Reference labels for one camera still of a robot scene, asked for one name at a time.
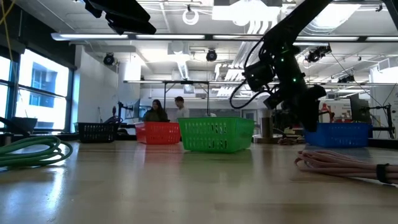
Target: black basket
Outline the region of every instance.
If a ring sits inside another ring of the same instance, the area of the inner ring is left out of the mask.
[[[75,123],[82,143],[113,142],[118,134],[119,124]]]

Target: woman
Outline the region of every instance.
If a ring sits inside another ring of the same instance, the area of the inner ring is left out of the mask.
[[[152,108],[145,113],[144,121],[169,121],[167,113],[163,110],[159,100],[152,102]]]

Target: blue basket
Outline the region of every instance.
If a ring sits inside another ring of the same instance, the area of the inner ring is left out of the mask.
[[[366,147],[370,127],[366,123],[318,123],[316,132],[305,131],[305,141],[320,147]]]

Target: wooden table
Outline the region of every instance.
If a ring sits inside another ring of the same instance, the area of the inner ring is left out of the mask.
[[[398,189],[302,173],[310,146],[252,145],[235,154],[181,145],[73,143],[57,166],[0,172],[0,223],[397,223]],[[398,151],[348,149],[372,162]]]

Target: pink cable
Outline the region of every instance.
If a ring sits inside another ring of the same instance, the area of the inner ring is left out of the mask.
[[[338,177],[359,177],[377,180],[376,166],[363,161],[357,161],[348,156],[335,152],[299,151],[298,158],[294,161],[298,169],[304,172],[317,172]],[[398,166],[386,166],[386,178],[392,184],[398,184]]]

